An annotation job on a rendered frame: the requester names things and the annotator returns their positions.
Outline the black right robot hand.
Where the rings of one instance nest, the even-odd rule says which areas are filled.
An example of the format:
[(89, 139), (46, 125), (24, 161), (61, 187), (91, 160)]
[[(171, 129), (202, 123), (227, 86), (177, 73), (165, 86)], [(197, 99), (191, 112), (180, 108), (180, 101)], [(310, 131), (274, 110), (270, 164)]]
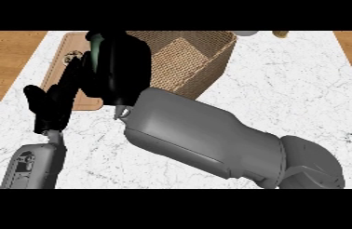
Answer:
[(104, 105), (134, 106), (151, 81), (151, 50), (126, 31), (89, 31), (82, 90)]

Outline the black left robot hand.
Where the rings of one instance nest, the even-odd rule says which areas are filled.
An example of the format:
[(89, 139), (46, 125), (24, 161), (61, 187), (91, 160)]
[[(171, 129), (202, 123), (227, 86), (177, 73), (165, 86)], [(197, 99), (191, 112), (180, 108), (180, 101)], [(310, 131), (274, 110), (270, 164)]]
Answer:
[(35, 132), (63, 131), (69, 125), (75, 98), (79, 91), (79, 73), (82, 61), (75, 57), (63, 73), (60, 82), (43, 90), (36, 85), (24, 87), (30, 110), (36, 114)]

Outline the tan placemat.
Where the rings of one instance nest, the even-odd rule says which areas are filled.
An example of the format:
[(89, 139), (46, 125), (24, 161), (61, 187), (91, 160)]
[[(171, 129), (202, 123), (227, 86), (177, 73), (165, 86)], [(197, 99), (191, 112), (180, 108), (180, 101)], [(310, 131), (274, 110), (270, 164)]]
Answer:
[[(82, 57), (83, 53), (91, 50), (86, 34), (86, 32), (70, 32), (64, 35), (49, 66), (49, 71), (43, 79), (43, 90), (49, 90), (49, 87), (58, 83), (72, 58)], [(78, 91), (73, 104), (75, 111), (97, 111), (101, 109), (103, 105), (104, 102), (100, 98), (91, 98), (83, 90)]]

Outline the brown wicker basket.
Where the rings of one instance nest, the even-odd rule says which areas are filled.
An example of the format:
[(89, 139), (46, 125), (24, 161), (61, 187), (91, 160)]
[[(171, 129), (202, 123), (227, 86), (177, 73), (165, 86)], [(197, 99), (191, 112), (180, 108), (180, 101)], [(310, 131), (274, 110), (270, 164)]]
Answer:
[(237, 44), (231, 31), (128, 31), (151, 49), (151, 83), (196, 100), (225, 73)]

